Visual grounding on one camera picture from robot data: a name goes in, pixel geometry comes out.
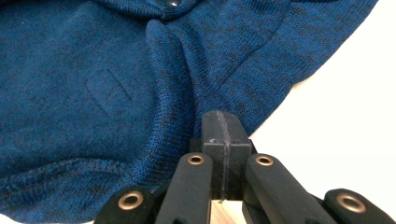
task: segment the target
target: snap button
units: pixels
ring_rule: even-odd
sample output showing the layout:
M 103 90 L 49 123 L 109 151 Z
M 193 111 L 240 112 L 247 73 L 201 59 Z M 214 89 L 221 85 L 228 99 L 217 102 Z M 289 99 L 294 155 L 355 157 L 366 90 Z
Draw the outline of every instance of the snap button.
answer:
M 166 0 L 166 5 L 169 7 L 177 7 L 180 4 L 181 0 Z

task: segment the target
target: screw hole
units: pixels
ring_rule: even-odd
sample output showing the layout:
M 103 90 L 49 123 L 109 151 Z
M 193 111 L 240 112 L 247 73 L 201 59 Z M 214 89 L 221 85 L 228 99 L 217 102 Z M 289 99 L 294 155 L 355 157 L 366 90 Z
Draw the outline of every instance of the screw hole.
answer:
M 199 155 L 193 155 L 188 158 L 189 164 L 192 165 L 199 165 L 204 163 L 205 158 Z
M 363 213 L 366 211 L 366 205 L 364 203 L 355 198 L 352 195 L 348 194 L 340 194 L 336 198 L 337 202 L 339 202 L 345 209 L 354 212 L 354 213 Z
M 132 191 L 122 195 L 119 199 L 119 208 L 122 210 L 132 210 L 140 206 L 143 202 L 143 194 L 139 191 Z
M 256 162 L 263 166 L 271 166 L 272 164 L 274 164 L 273 159 L 271 159 L 267 156 L 260 156 L 260 157 L 256 158 Z

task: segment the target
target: black plastic part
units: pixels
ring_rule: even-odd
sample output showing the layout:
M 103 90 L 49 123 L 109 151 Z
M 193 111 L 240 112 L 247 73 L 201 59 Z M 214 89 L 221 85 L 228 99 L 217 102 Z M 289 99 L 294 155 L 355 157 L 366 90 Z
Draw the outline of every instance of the black plastic part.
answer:
M 191 164 L 189 158 L 204 161 Z M 210 182 L 213 162 L 204 153 L 184 155 L 166 193 L 156 224 L 206 224 L 210 220 Z
M 272 160 L 273 163 L 260 165 L 257 159 L 262 157 Z M 265 154 L 250 156 L 247 159 L 245 175 L 245 189 L 251 188 L 271 223 L 335 223 L 317 200 L 306 192 L 276 158 Z
M 201 139 L 199 138 L 190 139 L 189 152 L 202 152 L 201 145 L 202 145 Z
M 143 202 L 132 210 L 122 210 L 119 208 L 120 198 L 132 191 L 138 191 L 143 195 Z M 130 187 L 117 191 L 107 201 L 105 206 L 97 215 L 93 224 L 138 224 L 153 223 L 155 216 L 151 214 L 154 205 L 154 198 L 151 193 L 140 187 Z
M 260 208 L 242 202 L 242 213 L 247 224 L 271 224 L 268 216 Z
M 242 200 L 241 176 L 251 144 L 239 118 L 210 111 L 202 118 L 202 151 L 213 160 L 214 200 Z
M 341 205 L 337 197 L 340 195 L 351 196 L 354 199 L 359 200 L 363 203 L 365 207 L 365 211 L 356 212 L 349 209 L 346 209 L 343 205 Z M 395 221 L 390 218 L 385 212 L 379 209 L 377 206 L 372 204 L 363 196 L 358 193 L 348 190 L 348 189 L 333 189 L 326 193 L 324 199 L 324 208 L 328 211 L 330 215 L 338 222 L 342 224 L 353 224 L 353 223 L 361 223 L 361 224 L 394 224 Z M 358 204 L 353 203 L 353 201 L 346 201 L 346 206 L 359 207 Z
M 257 154 L 257 149 L 256 149 L 256 147 L 254 146 L 253 142 L 252 142 L 250 139 L 249 139 L 248 141 L 249 141 L 250 144 L 251 144 L 251 154 Z

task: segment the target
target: sweater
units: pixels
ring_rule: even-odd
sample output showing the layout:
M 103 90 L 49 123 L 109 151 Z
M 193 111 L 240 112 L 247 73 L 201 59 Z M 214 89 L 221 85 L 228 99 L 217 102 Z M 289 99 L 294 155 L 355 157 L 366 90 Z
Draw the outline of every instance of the sweater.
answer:
M 167 182 L 213 109 L 254 132 L 375 0 L 0 2 L 0 213 L 92 220 Z

